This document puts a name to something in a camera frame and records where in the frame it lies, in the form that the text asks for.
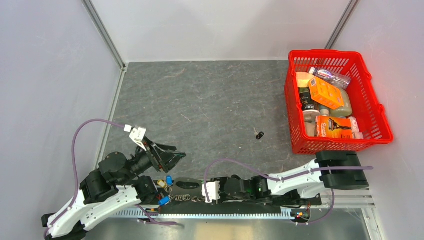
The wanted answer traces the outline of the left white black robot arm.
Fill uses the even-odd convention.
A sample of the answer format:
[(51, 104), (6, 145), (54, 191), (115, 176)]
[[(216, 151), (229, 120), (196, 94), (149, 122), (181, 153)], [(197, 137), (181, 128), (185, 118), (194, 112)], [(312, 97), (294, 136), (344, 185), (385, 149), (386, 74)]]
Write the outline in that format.
[(45, 240), (81, 240), (108, 216), (134, 205), (156, 203), (155, 181), (145, 176), (150, 168), (169, 173), (187, 155), (175, 146), (145, 137), (130, 158), (112, 152), (98, 168), (77, 184), (77, 192), (60, 211), (42, 216)]

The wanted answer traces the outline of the yellow capped key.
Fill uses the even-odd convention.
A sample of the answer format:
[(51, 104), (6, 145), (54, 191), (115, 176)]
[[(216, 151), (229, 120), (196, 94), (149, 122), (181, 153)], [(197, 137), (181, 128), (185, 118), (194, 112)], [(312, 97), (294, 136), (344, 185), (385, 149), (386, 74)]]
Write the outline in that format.
[(165, 181), (161, 180), (161, 179), (157, 181), (157, 185), (161, 188), (167, 187), (167, 183)]

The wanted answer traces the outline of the leopard print wrist strap keyring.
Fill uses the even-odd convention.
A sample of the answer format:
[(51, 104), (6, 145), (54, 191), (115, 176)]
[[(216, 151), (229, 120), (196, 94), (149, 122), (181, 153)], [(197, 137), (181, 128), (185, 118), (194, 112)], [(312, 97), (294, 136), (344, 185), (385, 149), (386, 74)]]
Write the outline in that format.
[(165, 191), (170, 194), (170, 199), (177, 202), (204, 202), (203, 182), (199, 179), (181, 177), (167, 186)]

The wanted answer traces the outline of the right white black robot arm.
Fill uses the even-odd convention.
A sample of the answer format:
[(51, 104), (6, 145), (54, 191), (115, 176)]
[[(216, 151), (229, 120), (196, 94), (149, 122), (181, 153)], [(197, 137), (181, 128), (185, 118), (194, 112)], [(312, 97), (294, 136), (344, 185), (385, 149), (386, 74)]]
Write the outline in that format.
[(244, 202), (274, 206), (306, 206), (329, 190), (353, 191), (369, 187), (365, 171), (355, 151), (324, 150), (309, 163), (281, 173), (259, 172), (250, 179), (212, 178), (202, 186), (206, 203)]

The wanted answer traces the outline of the black capped key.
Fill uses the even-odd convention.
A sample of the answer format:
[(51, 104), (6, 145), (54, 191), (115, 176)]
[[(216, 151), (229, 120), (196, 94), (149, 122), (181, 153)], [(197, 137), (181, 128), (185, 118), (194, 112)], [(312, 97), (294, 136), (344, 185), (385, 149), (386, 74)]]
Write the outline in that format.
[(263, 131), (257, 131), (256, 128), (254, 128), (254, 134), (255, 134), (255, 139), (256, 140), (260, 140), (264, 137), (265, 133)]

